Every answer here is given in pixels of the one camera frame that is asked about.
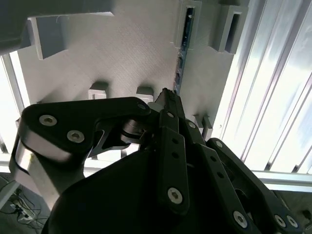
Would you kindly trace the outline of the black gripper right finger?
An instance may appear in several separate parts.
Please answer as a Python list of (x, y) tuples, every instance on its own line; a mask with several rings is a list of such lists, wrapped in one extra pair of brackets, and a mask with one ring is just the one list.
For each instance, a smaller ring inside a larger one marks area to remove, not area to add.
[(200, 173), (200, 189), (206, 179), (216, 199), (214, 215), (222, 234), (302, 234), (291, 211), (221, 141), (204, 141), (196, 125), (187, 120), (177, 100), (181, 132), (191, 151), (192, 164)]

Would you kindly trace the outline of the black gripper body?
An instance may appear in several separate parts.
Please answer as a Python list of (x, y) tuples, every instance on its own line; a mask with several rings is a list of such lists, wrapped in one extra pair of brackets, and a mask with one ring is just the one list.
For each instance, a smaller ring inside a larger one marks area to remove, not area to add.
[(183, 154), (142, 151), (79, 181), (57, 200), (45, 234), (227, 234), (208, 185)]

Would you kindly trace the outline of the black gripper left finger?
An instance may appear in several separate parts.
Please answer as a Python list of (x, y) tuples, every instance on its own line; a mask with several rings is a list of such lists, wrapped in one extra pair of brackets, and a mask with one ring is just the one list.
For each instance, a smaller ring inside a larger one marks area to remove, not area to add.
[(10, 168), (53, 209), (72, 185), (134, 153), (179, 153), (186, 162), (179, 98), (163, 89), (149, 104), (123, 97), (31, 105), (19, 120)]

